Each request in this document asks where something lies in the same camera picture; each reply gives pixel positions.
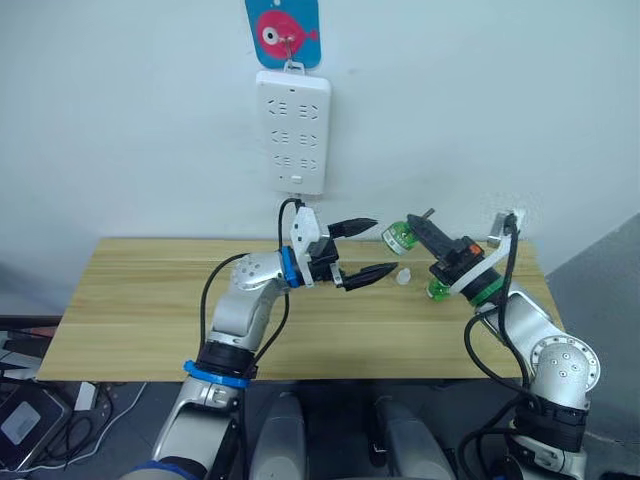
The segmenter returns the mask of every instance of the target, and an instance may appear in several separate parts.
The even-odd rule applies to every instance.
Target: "power strip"
[[[323,193],[331,84],[324,78],[276,71],[258,72],[256,84],[272,187]]]

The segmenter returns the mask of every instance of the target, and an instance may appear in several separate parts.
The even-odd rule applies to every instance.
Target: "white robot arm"
[[[211,331],[197,360],[185,363],[188,377],[160,431],[152,460],[123,480],[227,478],[241,440],[241,422],[234,416],[242,408],[244,389],[256,375],[261,355],[256,351],[276,299],[302,285],[313,287],[316,281],[330,280],[353,290],[380,280],[397,266],[373,265],[345,275],[334,239],[356,235],[377,222],[358,218],[327,227],[313,209],[290,201],[295,201],[297,210],[291,227],[293,248],[239,259],[229,290],[216,304]]]
[[[596,353],[582,340],[558,329],[550,315],[516,282],[509,286],[501,328],[496,310],[504,279],[492,267],[509,253],[504,245],[510,243],[514,232],[517,243],[514,214],[496,219],[498,228],[494,226],[492,236],[500,240],[500,245],[485,258],[482,248],[469,237],[452,240],[445,235],[428,220],[432,213],[407,217],[412,233],[438,260],[429,269],[435,276],[429,285],[430,295],[443,299],[459,292],[476,308],[477,314],[465,330],[465,345],[472,358],[470,331],[474,321],[482,321],[520,357],[525,376],[532,379],[524,387],[528,387],[527,397],[535,402],[525,398],[517,406],[507,435],[509,455],[493,473],[516,480],[584,480],[582,437],[589,412],[586,393],[600,378]],[[459,456],[464,456],[464,445]]]

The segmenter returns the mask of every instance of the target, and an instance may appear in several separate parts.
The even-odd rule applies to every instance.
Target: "black cable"
[[[113,417],[113,414],[115,412],[113,399],[111,398],[111,395],[109,394],[108,387],[106,387],[104,384],[100,385],[100,390],[98,391],[98,395],[100,396],[100,394],[104,395],[104,397],[106,398],[106,400],[107,400],[107,402],[109,404],[109,413],[107,415],[106,420],[104,422],[102,422],[102,425],[100,426],[100,428],[98,428],[94,433],[94,431],[93,431],[94,430],[94,425],[93,425],[93,422],[91,421],[90,417],[86,417],[86,416],[85,417],[81,417],[81,418],[76,419],[75,421],[73,421],[73,417],[70,417],[69,420],[67,421],[67,423],[65,424],[65,429],[61,430],[61,432],[65,432],[65,436],[60,438],[56,442],[56,439],[60,435],[60,433],[58,433],[53,439],[51,439],[51,441],[49,442],[49,444],[45,448],[46,458],[45,458],[44,462],[62,461],[62,460],[64,460],[65,463],[68,463],[70,460],[72,460],[73,458],[77,457],[79,454],[81,454],[84,450],[86,450],[88,447],[90,447],[93,443],[95,443],[98,440],[98,438],[100,437],[100,435],[104,431],[105,427],[111,421],[111,418]],[[70,445],[70,440],[71,440],[71,436],[72,436],[73,430],[83,420],[89,421],[90,428],[87,431],[87,433],[82,437],[81,440],[79,440],[74,446],[71,446]],[[59,445],[60,445],[60,443],[62,441],[65,442],[65,450],[63,452],[54,453],[58,449],[58,447],[59,447]]]
[[[284,218],[284,211],[290,203],[295,204],[296,210],[302,205],[302,200],[298,198],[287,198],[280,204],[280,209],[278,210],[278,252],[282,252],[282,247],[284,245],[283,234],[282,234],[282,221]],[[260,361],[260,359],[267,353],[267,350],[271,348],[271,345],[275,343],[278,339],[284,327],[287,324],[287,320],[289,319],[289,309],[291,307],[291,303],[289,300],[289,294],[284,294],[284,313],[282,314],[282,320],[280,320],[280,324],[273,332],[271,337],[267,340],[267,342],[263,345],[263,347],[258,351],[258,353],[253,357],[251,363],[247,367],[244,372],[244,376],[247,378],[251,378],[253,375],[253,371],[256,368],[256,365]],[[248,439],[247,439],[247,422],[246,422],[246,414],[245,414],[245,399],[246,393],[242,391],[241,404],[240,404],[240,442],[242,448],[242,478],[243,480],[247,480],[249,478],[249,461],[248,461]]]
[[[282,219],[284,217],[284,210],[287,208],[287,205],[290,203],[295,203],[296,210],[300,205],[302,205],[302,200],[299,198],[289,197],[284,202],[280,204],[280,211],[278,212],[278,250],[282,250],[283,240],[282,240]]]
[[[298,207],[302,204],[302,200],[291,197],[291,198],[287,198],[285,201],[283,201],[280,204],[280,210],[278,211],[278,251],[282,251],[282,246],[283,246],[282,220],[284,217],[284,210],[287,207],[287,205],[289,205],[290,203],[294,203],[296,205],[296,210],[297,210]],[[247,369],[245,370],[245,374],[244,374],[245,377],[250,377],[253,374],[253,370],[255,369],[260,359],[264,356],[265,353],[267,353],[267,350],[271,348],[271,345],[275,343],[275,341],[278,339],[278,337],[282,333],[282,330],[284,330],[284,327],[287,325],[287,320],[289,319],[290,307],[291,307],[291,303],[289,300],[289,294],[285,293],[284,294],[284,313],[282,314],[282,320],[280,320],[280,325],[278,325],[278,328],[276,328],[276,330],[273,332],[271,337],[269,337],[269,340],[267,340],[264,346],[258,351],[256,356],[253,357],[253,360],[249,364],[249,367],[247,367]]]
[[[513,398],[512,400],[509,400],[500,410],[498,410],[496,412],[496,414],[491,417],[487,423],[485,423],[480,430],[483,429],[488,429],[488,428],[493,428],[497,425],[497,423],[502,420],[502,417],[504,417],[507,413],[509,413],[509,411],[515,407],[516,405],[518,405],[518,403],[520,403],[522,401],[522,396],[518,395],[515,398]],[[482,436],[476,437],[476,453],[478,455],[478,460],[480,461],[480,467],[482,468],[482,472],[485,474],[485,476],[489,476],[489,467],[487,466],[487,462],[484,459],[484,454],[482,453]]]
[[[500,297],[498,300],[498,329],[500,331],[500,336],[504,341],[505,345],[511,352],[513,356],[516,358],[518,362],[518,366],[520,367],[520,374],[522,376],[522,386],[524,388],[528,388],[530,385],[529,381],[529,370],[527,369],[527,364],[520,355],[520,352],[516,349],[515,345],[511,341],[509,334],[507,333],[506,328],[506,316],[507,316],[507,303],[509,301],[509,289],[511,287],[511,279],[513,277],[513,270],[516,266],[516,256],[518,254],[518,225],[516,223],[516,217],[513,214],[510,214],[505,219],[505,227],[509,229],[509,233],[511,234],[511,241],[509,246],[509,257],[507,258],[507,267],[504,272],[504,279],[502,281],[502,288],[500,289]]]
[[[22,385],[22,386],[25,386],[25,387],[39,388],[41,390],[49,390],[51,392],[54,392],[57,395],[64,396],[62,394],[62,391],[61,391],[60,387],[58,387],[56,385],[52,385],[52,384],[48,384],[48,383],[42,383],[42,382],[36,382],[36,381],[32,381],[32,380],[22,380],[22,379],[19,379],[19,378],[5,377],[4,376],[4,370],[2,371],[2,376],[0,376],[0,384],[2,384],[2,383],[11,383],[13,385]]]
[[[204,284],[204,287],[202,289],[202,296],[200,297],[200,350],[202,350],[202,347],[204,347],[204,342],[206,337],[207,294],[209,293],[209,287],[211,287],[211,283],[213,283],[213,279],[216,278],[216,275],[220,272],[220,270],[222,270],[229,263],[233,262],[234,260],[238,260],[239,258],[242,258],[245,255],[247,254],[239,253],[238,255],[233,255],[227,258],[226,260],[223,260],[222,262],[220,262],[220,264],[218,264],[218,266],[213,269],[213,272],[211,272],[211,274],[209,275],[209,278],[207,278],[207,281]]]
[[[9,355],[11,355],[12,353],[16,353],[16,352],[7,352],[5,353],[3,356],[0,357],[0,362],[2,362],[2,360],[4,360],[5,358],[7,358]]]
[[[49,335],[43,335],[41,333],[25,332],[24,330],[20,330],[20,329],[17,329],[17,328],[0,328],[0,331],[17,333],[19,335],[28,335],[30,337],[46,338],[46,339],[49,339],[49,340],[51,340],[53,338],[53,337],[51,337]]]
[[[471,357],[471,360],[476,365],[476,367],[478,367],[487,377],[491,378],[493,381],[499,383],[505,388],[508,388],[510,390],[518,392],[521,395],[524,395],[530,398],[531,401],[534,402],[534,404],[536,404],[536,406],[539,406],[540,401],[538,400],[538,397],[536,397],[533,393],[521,387],[520,385],[511,383],[508,380],[505,380],[504,378],[502,378],[497,373],[495,373],[493,370],[487,367],[482,360],[480,360],[475,350],[473,349],[473,345],[471,344],[471,330],[473,329],[476,323],[478,323],[482,318],[484,318],[486,314],[487,313],[479,313],[477,315],[474,315],[471,318],[471,320],[467,322],[467,325],[464,328],[464,346],[467,349],[467,353],[469,354],[469,357]]]
[[[242,480],[249,479],[249,441],[247,435],[247,421],[245,402],[247,394],[244,389],[240,390],[240,412],[238,422],[240,423],[240,449],[242,450]]]
[[[471,432],[462,439],[460,445],[458,445],[457,455],[458,462],[460,462],[460,467],[464,471],[465,475],[469,480],[478,480],[478,477],[475,473],[471,471],[469,468],[469,464],[467,463],[467,459],[465,457],[465,450],[469,443],[479,437],[484,437],[485,435],[511,435],[517,434],[518,431],[513,428],[481,428],[474,432]]]
[[[252,375],[253,370],[258,364],[258,362],[260,361],[260,359],[264,356],[265,353],[267,353],[267,350],[271,348],[271,345],[275,343],[275,341],[278,339],[278,337],[282,333],[282,330],[284,330],[284,327],[287,324],[287,320],[289,319],[289,308],[290,308],[289,294],[285,293],[284,294],[284,313],[282,314],[282,320],[280,320],[280,325],[278,325],[278,328],[276,328],[275,332],[273,332],[273,334],[269,337],[269,340],[267,340],[267,342],[256,354],[256,356],[253,357],[253,360],[251,361],[251,363],[249,364],[249,367],[245,371],[246,377],[249,377]]]

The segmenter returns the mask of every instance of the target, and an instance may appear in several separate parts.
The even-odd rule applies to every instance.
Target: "white wall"
[[[546,272],[638,211],[638,3],[326,0],[326,220],[529,211]],[[274,238],[244,2],[0,3],[0,313],[104,236]]]

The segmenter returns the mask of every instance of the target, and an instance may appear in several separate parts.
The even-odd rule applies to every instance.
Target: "wooden table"
[[[198,350],[202,286],[215,265],[239,252],[273,251],[273,241],[104,239],[98,245],[38,374],[40,380],[180,381]],[[355,272],[383,261],[409,267],[409,285],[395,272],[373,286],[345,292],[333,285],[292,292],[281,337],[260,363],[260,379],[473,378],[482,373],[464,349],[472,308],[461,295],[436,303],[425,293],[433,257],[418,246],[396,257],[379,242],[338,242],[342,268]],[[226,291],[231,268],[209,294],[208,321]],[[535,262],[522,242],[514,279],[538,298],[562,328]],[[274,307],[269,335],[282,314]],[[485,328],[474,345],[504,376],[518,369]]]

